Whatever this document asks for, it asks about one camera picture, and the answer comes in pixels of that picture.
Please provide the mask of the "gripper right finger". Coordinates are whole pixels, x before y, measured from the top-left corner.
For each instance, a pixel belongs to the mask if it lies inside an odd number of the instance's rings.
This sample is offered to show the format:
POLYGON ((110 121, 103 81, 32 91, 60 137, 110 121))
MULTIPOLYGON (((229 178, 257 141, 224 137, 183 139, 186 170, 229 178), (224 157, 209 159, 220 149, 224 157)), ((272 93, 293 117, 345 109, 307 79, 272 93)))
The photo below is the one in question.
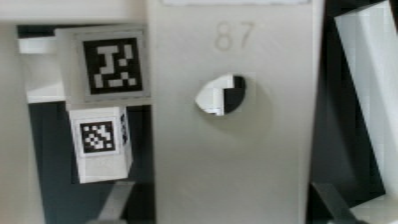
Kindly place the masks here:
POLYGON ((352 211, 332 184, 311 183, 307 224, 368 224, 352 211))

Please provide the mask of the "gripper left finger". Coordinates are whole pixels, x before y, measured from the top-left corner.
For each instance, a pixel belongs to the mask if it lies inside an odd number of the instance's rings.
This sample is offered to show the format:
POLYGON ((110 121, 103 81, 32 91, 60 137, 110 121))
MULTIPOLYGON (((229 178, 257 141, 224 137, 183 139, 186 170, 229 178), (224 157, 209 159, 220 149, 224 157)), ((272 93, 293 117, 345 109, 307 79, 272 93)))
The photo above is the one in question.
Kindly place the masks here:
POLYGON ((121 216, 128 205, 133 186, 135 183, 130 181, 115 182, 98 218, 85 224, 128 224, 128 221, 121 218, 121 216))

